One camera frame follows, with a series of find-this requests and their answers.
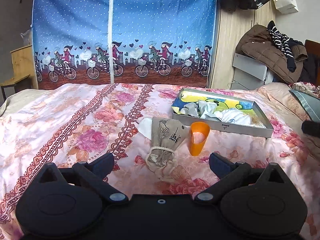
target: white tissue paper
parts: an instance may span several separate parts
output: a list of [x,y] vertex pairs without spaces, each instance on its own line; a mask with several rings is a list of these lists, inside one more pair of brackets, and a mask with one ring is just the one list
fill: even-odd
[[138,131],[146,138],[151,140],[152,117],[146,117],[137,125]]

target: black robot mount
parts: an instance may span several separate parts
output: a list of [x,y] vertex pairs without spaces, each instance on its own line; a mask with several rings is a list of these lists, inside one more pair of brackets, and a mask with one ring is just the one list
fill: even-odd
[[220,180],[194,199],[130,200],[102,180],[114,166],[110,153],[72,168],[47,163],[17,203],[22,239],[302,239],[307,207],[277,163],[254,169],[216,153],[209,163]]

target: pink floral bedding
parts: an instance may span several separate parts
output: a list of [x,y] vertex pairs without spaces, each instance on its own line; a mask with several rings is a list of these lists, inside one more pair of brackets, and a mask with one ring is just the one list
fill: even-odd
[[171,104],[180,89],[173,85],[66,84],[15,114],[0,117],[0,239],[21,237],[15,205],[46,162],[70,167],[112,152],[116,164],[106,180],[129,197],[135,193],[194,196],[217,181],[208,164],[213,151],[253,167],[279,163],[308,206],[302,236],[320,239],[319,163],[283,121],[281,111],[275,112],[270,101],[256,91],[208,89],[256,101],[274,127],[272,138],[211,130],[200,156],[190,155],[187,140],[178,148],[179,165],[172,173],[175,183],[156,179],[145,165],[150,141],[136,126],[145,117],[172,117]]

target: beige cloth bag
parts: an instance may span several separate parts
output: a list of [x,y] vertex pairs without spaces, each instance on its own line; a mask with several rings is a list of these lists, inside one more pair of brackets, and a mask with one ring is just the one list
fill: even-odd
[[152,118],[152,147],[146,164],[160,180],[174,181],[171,172],[178,165],[174,151],[188,135],[189,128],[178,120]]

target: wooden wardrobe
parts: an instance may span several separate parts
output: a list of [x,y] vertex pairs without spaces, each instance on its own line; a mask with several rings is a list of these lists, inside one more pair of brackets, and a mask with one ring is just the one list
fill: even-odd
[[239,40],[253,25],[267,26],[275,20],[275,10],[273,0],[257,10],[237,9],[233,13],[217,10],[216,56],[211,64],[208,87],[230,89],[234,75],[233,56]]

